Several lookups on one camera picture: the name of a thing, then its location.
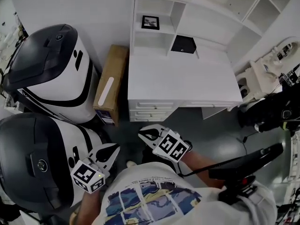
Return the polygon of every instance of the cardboard box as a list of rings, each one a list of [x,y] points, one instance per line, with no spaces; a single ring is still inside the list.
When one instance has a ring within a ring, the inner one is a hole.
[[[106,58],[93,105],[106,124],[118,126],[118,95],[128,57],[127,47],[112,45]]]

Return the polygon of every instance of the shoe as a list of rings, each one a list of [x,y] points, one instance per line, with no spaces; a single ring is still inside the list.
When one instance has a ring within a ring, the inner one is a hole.
[[[126,162],[127,168],[133,167],[133,166],[136,166],[136,165],[137,165],[137,164],[136,164],[135,162],[133,162],[133,161],[127,161],[127,162]]]

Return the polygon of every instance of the person's left arm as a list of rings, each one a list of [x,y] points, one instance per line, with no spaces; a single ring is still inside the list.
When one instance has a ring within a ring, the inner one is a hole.
[[[100,189],[92,194],[84,193],[76,225],[91,225],[100,214]]]

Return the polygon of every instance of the black picture frame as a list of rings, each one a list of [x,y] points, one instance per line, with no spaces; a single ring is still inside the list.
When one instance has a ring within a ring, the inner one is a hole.
[[[154,18],[156,19],[156,26],[147,26],[145,25],[147,22],[146,22],[146,18],[149,17],[149,18]],[[146,16],[146,15],[143,15],[142,17],[142,28],[143,29],[153,29],[153,30],[159,30],[159,17],[153,17],[153,16]]]

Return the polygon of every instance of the picture frame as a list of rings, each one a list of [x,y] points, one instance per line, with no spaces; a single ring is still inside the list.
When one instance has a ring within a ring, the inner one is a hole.
[[[146,16],[142,17],[142,28],[159,30],[159,17]]]

